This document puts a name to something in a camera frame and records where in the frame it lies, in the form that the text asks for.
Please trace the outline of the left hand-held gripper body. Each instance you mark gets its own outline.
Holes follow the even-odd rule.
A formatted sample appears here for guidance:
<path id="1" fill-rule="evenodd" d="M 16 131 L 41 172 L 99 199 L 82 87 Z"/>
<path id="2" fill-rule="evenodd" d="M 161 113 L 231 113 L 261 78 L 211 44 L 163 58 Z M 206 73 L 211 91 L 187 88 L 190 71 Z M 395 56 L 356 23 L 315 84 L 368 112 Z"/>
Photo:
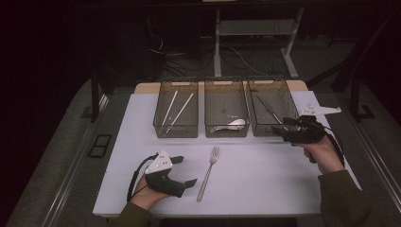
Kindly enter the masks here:
<path id="1" fill-rule="evenodd" d="M 148 187 L 156 192 L 180 198 L 186 189 L 184 183 L 173 181 L 168 177 L 174 165 L 165 149 L 158 153 L 145 170 Z"/>

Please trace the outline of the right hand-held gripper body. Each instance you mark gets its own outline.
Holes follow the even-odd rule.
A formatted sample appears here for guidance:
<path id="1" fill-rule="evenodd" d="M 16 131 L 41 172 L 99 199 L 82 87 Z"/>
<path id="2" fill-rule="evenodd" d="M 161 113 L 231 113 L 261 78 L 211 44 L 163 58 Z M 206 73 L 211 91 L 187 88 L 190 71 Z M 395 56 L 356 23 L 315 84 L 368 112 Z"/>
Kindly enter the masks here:
<path id="1" fill-rule="evenodd" d="M 326 131 L 326 127 L 317 121 L 316 116 L 321 114 L 339 114 L 341 108 L 329 108 L 321 106 L 308 105 L 305 109 L 299 112 L 299 117 L 296 126 L 288 126 L 283 132 L 285 142 L 291 144 L 312 144 L 319 142 L 327 136 L 331 141 L 334 137 Z"/>

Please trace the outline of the smoky transparent plastic bin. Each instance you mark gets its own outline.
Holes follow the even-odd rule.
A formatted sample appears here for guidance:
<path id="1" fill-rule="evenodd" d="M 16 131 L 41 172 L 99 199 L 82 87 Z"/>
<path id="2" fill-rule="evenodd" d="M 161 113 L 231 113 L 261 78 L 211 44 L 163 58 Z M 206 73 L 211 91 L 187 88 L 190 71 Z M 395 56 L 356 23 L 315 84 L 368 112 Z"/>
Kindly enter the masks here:
<path id="1" fill-rule="evenodd" d="M 210 132 L 214 127 L 228 125 L 236 119 L 245 120 L 242 130 Z M 208 138 L 247 136 L 250 119 L 241 78 L 213 78 L 204 82 L 204 125 Z"/>
<path id="2" fill-rule="evenodd" d="M 254 136 L 273 136 L 272 129 L 281 128 L 285 117 L 299 117 L 288 83 L 283 79 L 249 79 L 246 95 Z"/>
<path id="3" fill-rule="evenodd" d="M 178 90 L 177 97 L 170 112 L 166 124 L 162 122 L 166 115 L 169 103 Z M 166 137 L 163 137 L 176 115 L 183 107 L 185 101 L 194 93 L 192 99 L 178 118 Z M 196 138 L 199 125 L 199 87 L 196 81 L 163 81 L 159 89 L 159 96 L 156 104 L 156 111 L 153 117 L 153 127 L 158 138 Z"/>

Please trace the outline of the steel table knife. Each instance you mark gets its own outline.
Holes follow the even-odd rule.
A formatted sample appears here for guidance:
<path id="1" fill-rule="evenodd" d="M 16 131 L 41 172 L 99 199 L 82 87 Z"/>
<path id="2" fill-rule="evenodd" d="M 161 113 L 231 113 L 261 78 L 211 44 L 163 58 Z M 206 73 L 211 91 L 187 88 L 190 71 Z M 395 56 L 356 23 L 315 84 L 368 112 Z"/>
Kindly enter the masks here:
<path id="1" fill-rule="evenodd" d="M 291 96 L 256 92 L 253 94 L 253 106 L 256 127 L 264 133 L 271 133 L 272 127 L 281 127 L 284 117 L 299 117 Z"/>

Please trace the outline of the white ceramic spoon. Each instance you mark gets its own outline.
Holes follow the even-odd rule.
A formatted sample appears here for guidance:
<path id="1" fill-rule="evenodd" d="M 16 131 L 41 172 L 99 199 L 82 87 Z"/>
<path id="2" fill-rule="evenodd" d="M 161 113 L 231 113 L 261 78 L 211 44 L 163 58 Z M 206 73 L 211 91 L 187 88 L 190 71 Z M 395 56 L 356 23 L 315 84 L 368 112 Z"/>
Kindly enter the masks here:
<path id="1" fill-rule="evenodd" d="M 245 127 L 244 119 L 236 119 L 229 123 L 228 125 L 216 126 L 210 130 L 211 133 L 221 130 L 229 130 L 229 131 L 240 131 Z"/>

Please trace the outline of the white chopstick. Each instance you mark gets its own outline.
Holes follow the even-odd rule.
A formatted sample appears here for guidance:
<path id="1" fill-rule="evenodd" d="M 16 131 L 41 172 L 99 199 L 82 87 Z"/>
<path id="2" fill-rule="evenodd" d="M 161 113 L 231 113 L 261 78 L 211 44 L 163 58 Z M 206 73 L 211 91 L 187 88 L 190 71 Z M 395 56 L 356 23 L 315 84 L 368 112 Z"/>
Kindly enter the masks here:
<path id="1" fill-rule="evenodd" d="M 170 130 L 172 129 L 172 127 L 175 125 L 175 123 L 177 122 L 178 118 L 181 116 L 181 114 L 183 113 L 184 109 L 186 108 L 186 106 L 188 105 L 188 103 L 190 102 L 190 100 L 192 99 L 194 93 L 192 93 L 189 98 L 185 101 L 185 103 L 183 104 L 183 107 L 180 109 L 180 111 L 178 112 L 178 114 L 176 115 L 175 119 L 173 120 L 173 122 L 171 123 L 171 125 L 168 127 L 168 129 L 166 130 L 165 134 L 163 137 L 166 137 L 168 135 L 168 133 L 170 132 Z"/>
<path id="2" fill-rule="evenodd" d="M 171 99 L 171 101 L 169 103 L 169 106 L 168 106 L 167 111 L 166 111 L 166 115 L 165 115 L 164 120 L 162 122 L 162 126 L 164 126 L 166 124 L 166 121 L 168 120 L 168 118 L 170 116 L 170 112 L 172 110 L 172 107 L 174 105 L 174 102 L 175 102 L 175 99 L 177 97 L 178 92 L 179 92 L 178 90 L 175 91 L 175 93 L 174 93 L 174 95 L 173 95 L 173 97 L 172 97 L 172 99 Z"/>

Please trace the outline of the person's left hand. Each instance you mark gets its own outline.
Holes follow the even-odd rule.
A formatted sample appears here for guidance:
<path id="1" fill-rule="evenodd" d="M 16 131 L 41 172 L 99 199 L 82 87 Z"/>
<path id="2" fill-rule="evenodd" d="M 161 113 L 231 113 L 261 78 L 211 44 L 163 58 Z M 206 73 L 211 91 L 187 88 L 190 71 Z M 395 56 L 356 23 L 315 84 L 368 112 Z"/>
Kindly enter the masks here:
<path id="1" fill-rule="evenodd" d="M 167 194 L 156 192 L 149 188 L 145 177 L 142 177 L 135 187 L 130 203 L 149 211 L 157 202 L 165 198 L 168 198 Z"/>

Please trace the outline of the person's right hand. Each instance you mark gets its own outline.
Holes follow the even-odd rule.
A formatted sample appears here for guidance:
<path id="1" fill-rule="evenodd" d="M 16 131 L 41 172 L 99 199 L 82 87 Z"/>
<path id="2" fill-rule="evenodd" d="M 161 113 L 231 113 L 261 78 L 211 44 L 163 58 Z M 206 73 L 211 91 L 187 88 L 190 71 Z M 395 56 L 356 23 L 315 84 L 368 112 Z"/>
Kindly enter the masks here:
<path id="1" fill-rule="evenodd" d="M 335 147 L 327 136 L 317 143 L 298 144 L 298 147 L 304 149 L 304 154 L 307 158 L 313 157 L 315 159 L 319 171 L 322 174 L 344 170 L 344 166 L 335 151 Z"/>

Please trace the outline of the steel fork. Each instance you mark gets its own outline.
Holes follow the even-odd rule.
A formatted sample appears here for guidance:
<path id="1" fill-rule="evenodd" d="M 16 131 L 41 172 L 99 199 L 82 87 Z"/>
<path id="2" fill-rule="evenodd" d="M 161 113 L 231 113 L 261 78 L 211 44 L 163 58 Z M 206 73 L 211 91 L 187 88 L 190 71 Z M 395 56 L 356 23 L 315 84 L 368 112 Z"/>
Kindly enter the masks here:
<path id="1" fill-rule="evenodd" d="M 212 149 L 211 155 L 210 155 L 208 170 L 207 170 L 207 172 L 205 174 L 204 180 L 203 180 L 203 182 L 201 184 L 201 187 L 200 187 L 200 192 L 199 192 L 199 194 L 197 196 L 197 202 L 201 202 L 202 201 L 202 198 L 203 198 L 203 195 L 204 195 L 204 192 L 205 192 L 208 180 L 209 180 L 209 176 L 210 176 L 212 167 L 218 161 L 218 157 L 219 157 L 219 147 L 218 146 L 214 146 L 213 149 Z"/>

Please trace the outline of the white table cover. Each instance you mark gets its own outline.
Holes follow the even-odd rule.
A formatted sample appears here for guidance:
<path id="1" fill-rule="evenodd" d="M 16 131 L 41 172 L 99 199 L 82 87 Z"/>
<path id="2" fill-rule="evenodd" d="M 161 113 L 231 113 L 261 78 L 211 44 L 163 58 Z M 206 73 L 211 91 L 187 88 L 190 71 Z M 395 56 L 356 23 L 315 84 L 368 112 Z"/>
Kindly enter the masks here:
<path id="1" fill-rule="evenodd" d="M 277 137 L 158 138 L 152 125 L 155 94 L 131 96 L 100 186 L 94 214 L 117 216 L 126 204 L 131 177 L 143 160 L 162 150 L 183 156 L 174 181 L 197 179 L 180 198 L 157 203 L 156 217 L 299 217 L 320 212 L 319 169 Z M 219 147 L 201 202 L 197 202 L 214 146 Z"/>

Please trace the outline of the white metal desk frame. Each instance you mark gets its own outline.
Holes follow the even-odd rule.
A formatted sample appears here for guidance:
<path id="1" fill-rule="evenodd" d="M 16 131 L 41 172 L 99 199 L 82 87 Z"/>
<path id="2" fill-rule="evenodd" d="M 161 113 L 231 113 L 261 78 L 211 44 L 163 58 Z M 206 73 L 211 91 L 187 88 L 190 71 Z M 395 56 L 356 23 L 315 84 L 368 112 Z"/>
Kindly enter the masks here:
<path id="1" fill-rule="evenodd" d="M 220 10 L 216 10 L 215 22 L 215 51 L 214 73 L 216 77 L 222 76 L 220 37 L 227 36 L 279 36 L 288 35 L 288 43 L 280 49 L 289 75 L 292 79 L 299 77 L 293 60 L 290 56 L 297 37 L 305 9 L 299 8 L 293 19 L 262 19 L 262 20 L 222 20 Z"/>

